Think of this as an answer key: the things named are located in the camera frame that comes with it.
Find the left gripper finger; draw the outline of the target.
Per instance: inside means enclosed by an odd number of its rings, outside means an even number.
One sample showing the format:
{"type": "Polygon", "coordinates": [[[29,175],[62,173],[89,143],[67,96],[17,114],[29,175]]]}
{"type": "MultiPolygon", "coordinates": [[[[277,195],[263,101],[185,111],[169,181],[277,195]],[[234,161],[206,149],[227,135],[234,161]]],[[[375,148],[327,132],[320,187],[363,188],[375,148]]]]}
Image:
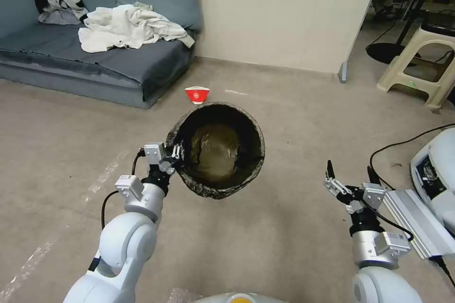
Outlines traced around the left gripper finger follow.
{"type": "Polygon", "coordinates": [[[185,146],[184,142],[180,141],[175,143],[172,147],[171,160],[172,161],[184,161],[185,158],[185,146]]]}
{"type": "Polygon", "coordinates": [[[181,167],[183,164],[182,159],[176,158],[165,158],[159,163],[159,169],[161,172],[166,173],[171,176],[177,168],[181,167]]]}

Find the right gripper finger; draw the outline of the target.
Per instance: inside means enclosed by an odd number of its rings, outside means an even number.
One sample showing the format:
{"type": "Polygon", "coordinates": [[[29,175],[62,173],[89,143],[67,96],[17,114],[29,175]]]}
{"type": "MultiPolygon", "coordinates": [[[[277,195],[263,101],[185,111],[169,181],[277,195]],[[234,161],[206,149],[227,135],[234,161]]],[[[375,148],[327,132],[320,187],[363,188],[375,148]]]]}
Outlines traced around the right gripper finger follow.
{"type": "Polygon", "coordinates": [[[369,182],[383,187],[388,187],[388,185],[381,179],[377,172],[370,165],[367,166],[367,173],[369,176],[369,182]]]}
{"type": "Polygon", "coordinates": [[[331,160],[327,161],[323,184],[338,201],[351,201],[351,190],[336,179],[331,160]]]}

